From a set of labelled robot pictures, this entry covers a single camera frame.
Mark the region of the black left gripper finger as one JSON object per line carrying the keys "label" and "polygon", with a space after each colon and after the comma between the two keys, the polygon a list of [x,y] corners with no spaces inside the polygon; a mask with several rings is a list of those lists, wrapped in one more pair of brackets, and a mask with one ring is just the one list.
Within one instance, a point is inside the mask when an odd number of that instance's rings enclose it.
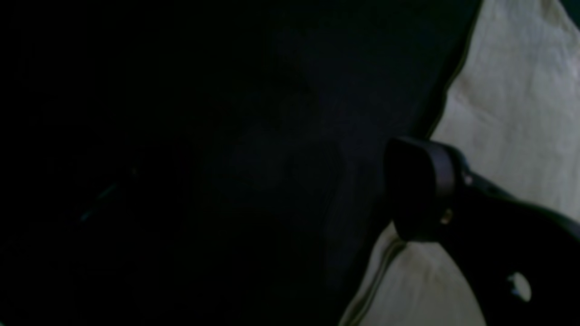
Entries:
{"label": "black left gripper finger", "polygon": [[384,158],[398,235],[438,243],[489,326],[579,324],[579,223],[470,171],[443,143],[393,138]]}

